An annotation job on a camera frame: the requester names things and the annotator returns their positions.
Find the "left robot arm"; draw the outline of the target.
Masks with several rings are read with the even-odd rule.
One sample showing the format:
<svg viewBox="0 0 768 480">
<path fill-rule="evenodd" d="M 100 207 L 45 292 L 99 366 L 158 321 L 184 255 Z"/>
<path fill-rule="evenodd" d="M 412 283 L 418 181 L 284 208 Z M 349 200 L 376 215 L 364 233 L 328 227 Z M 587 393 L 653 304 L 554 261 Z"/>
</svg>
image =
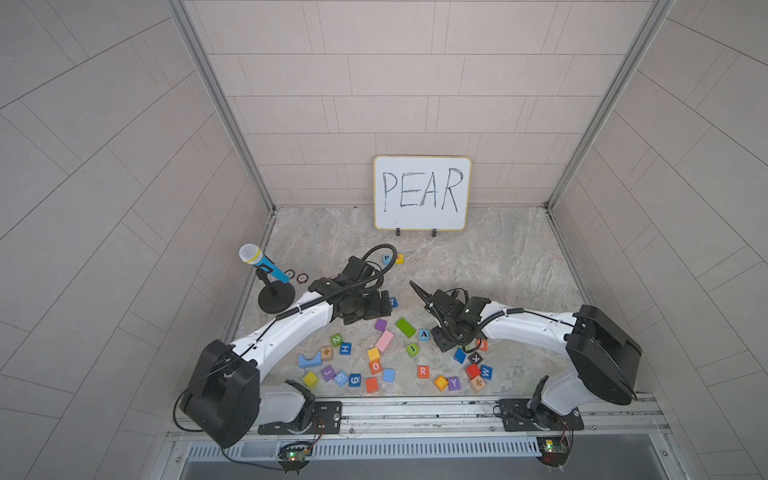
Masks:
<svg viewBox="0 0 768 480">
<path fill-rule="evenodd" d="M 389 263 L 375 268 L 352 256 L 335 278 L 312 282 L 292 308 L 253 333 L 226 344 L 209 343 L 175 406 L 221 448 L 238 443 L 253 426 L 281 423 L 303 432 L 312 423 L 315 396 L 293 380 L 263 387 L 270 370 L 311 333 L 340 318 L 351 324 L 391 314 L 381 289 Z"/>
</svg>

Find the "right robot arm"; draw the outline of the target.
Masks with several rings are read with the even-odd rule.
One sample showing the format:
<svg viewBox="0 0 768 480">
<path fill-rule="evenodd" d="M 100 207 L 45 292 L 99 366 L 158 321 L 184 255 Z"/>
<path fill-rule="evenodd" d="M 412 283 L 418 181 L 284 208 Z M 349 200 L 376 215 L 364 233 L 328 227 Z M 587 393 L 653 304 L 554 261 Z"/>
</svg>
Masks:
<svg viewBox="0 0 768 480">
<path fill-rule="evenodd" d="M 464 354 L 472 380 L 485 376 L 478 350 L 488 339 L 533 345 L 569 359 L 560 374 L 539 380 L 531 398 L 500 401 L 499 414 L 508 431 L 532 427 L 573 432 L 583 427 L 581 405 L 603 400 L 626 406 L 637 398 L 642 349 L 596 306 L 545 314 L 471 297 L 461 288 L 434 293 L 419 285 L 413 289 L 438 322 L 431 330 L 436 345 L 443 352 L 455 349 Z"/>
</svg>

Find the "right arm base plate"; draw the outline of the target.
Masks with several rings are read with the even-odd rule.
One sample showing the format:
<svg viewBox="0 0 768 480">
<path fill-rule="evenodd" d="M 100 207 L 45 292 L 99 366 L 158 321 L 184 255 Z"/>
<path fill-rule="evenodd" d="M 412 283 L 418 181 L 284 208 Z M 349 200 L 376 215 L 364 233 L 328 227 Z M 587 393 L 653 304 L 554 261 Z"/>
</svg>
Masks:
<svg viewBox="0 0 768 480">
<path fill-rule="evenodd" d="M 493 409 L 506 432 L 514 431 L 551 431 L 556 433 L 581 431 L 584 422 L 578 409 L 568 415 L 560 415 L 540 404 L 536 409 L 529 407 L 530 400 L 501 399 Z"/>
</svg>

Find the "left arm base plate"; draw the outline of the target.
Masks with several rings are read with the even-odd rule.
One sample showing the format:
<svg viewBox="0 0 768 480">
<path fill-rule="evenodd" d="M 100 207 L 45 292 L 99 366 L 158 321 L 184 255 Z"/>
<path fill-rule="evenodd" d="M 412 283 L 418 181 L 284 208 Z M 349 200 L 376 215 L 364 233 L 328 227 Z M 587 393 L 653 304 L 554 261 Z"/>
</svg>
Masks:
<svg viewBox="0 0 768 480">
<path fill-rule="evenodd" d="M 308 423 L 304 426 L 296 420 L 290 423 L 273 422 L 258 426 L 259 435 L 318 435 L 338 434 L 342 403 L 339 401 L 316 401 L 313 411 L 307 416 Z"/>
</svg>

